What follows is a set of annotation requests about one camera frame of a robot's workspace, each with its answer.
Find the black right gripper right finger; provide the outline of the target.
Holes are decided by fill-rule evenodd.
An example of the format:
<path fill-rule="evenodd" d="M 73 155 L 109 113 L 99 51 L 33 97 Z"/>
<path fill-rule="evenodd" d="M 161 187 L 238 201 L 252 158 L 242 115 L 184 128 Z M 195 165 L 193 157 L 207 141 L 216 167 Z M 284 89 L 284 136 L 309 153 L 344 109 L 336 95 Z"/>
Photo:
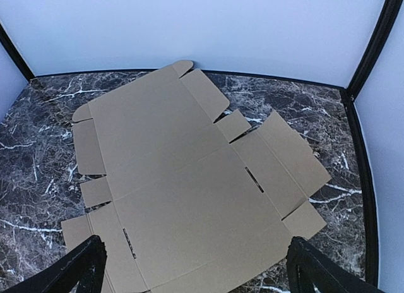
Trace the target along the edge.
<path fill-rule="evenodd" d="M 290 292 L 380 292 L 339 267 L 303 237 L 292 238 L 286 260 Z"/>

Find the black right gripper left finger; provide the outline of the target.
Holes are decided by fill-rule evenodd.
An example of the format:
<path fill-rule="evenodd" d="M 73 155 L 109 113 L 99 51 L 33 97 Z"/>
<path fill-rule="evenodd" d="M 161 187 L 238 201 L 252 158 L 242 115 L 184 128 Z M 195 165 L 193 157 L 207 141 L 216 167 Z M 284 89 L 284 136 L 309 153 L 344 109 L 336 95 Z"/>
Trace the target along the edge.
<path fill-rule="evenodd" d="M 106 264 L 105 244 L 92 235 L 40 273 L 6 292 L 101 292 Z"/>

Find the brown cardboard box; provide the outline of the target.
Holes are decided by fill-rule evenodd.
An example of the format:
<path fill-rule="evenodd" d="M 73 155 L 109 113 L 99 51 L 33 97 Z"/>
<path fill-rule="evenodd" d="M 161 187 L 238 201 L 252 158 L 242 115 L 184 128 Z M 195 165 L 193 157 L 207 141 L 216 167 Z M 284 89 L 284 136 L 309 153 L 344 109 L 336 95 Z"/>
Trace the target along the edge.
<path fill-rule="evenodd" d="M 103 292 L 229 292 L 325 221 L 309 198 L 330 175 L 277 113 L 258 129 L 191 61 L 123 85 L 73 114 L 91 212 L 65 220 L 69 249 L 105 243 Z"/>

